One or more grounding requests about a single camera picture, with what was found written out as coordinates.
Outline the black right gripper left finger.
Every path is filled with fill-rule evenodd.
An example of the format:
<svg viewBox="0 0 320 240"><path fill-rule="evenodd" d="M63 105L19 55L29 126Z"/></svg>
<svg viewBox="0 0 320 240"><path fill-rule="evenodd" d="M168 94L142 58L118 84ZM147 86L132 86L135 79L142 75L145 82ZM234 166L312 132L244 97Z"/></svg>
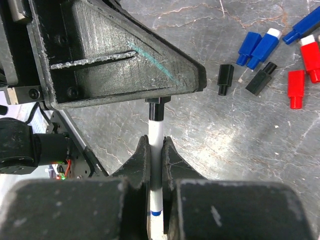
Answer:
<svg viewBox="0 0 320 240"><path fill-rule="evenodd" d="M125 178L127 194L121 216L121 240L149 240L151 148L148 137L140 137L134 154L112 175Z"/></svg>

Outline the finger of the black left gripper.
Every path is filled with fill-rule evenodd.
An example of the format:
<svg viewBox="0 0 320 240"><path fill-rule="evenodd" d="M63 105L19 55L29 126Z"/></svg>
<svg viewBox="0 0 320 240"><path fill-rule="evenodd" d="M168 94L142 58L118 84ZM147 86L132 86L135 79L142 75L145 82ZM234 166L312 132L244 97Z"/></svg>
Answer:
<svg viewBox="0 0 320 240"><path fill-rule="evenodd" d="M64 110L201 92L205 67L115 0L31 0L44 103Z"/></svg>

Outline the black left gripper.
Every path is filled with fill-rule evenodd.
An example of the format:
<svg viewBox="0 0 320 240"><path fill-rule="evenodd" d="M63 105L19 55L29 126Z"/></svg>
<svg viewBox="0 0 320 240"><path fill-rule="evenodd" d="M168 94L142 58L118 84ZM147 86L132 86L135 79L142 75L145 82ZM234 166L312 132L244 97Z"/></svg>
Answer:
<svg viewBox="0 0 320 240"><path fill-rule="evenodd" d="M0 2L0 90L9 105L44 103L27 25L27 0Z"/></svg>

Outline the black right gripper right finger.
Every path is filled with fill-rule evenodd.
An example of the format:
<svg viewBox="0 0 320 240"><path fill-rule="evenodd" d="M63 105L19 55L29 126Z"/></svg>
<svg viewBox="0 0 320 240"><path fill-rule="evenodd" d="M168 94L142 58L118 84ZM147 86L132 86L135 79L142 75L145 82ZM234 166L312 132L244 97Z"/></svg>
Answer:
<svg viewBox="0 0 320 240"><path fill-rule="evenodd" d="M206 240L208 180L178 154L169 136L161 156L164 233L169 240Z"/></svg>

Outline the white marker black cap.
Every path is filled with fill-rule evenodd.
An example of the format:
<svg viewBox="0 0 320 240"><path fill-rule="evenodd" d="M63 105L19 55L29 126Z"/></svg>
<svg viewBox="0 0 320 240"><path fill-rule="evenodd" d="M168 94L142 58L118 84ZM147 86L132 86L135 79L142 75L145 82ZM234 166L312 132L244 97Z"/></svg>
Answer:
<svg viewBox="0 0 320 240"><path fill-rule="evenodd" d="M149 104L148 143L150 146L150 217L151 236L159 238L164 234L163 217L163 163L165 104L170 96L147 98Z"/></svg>

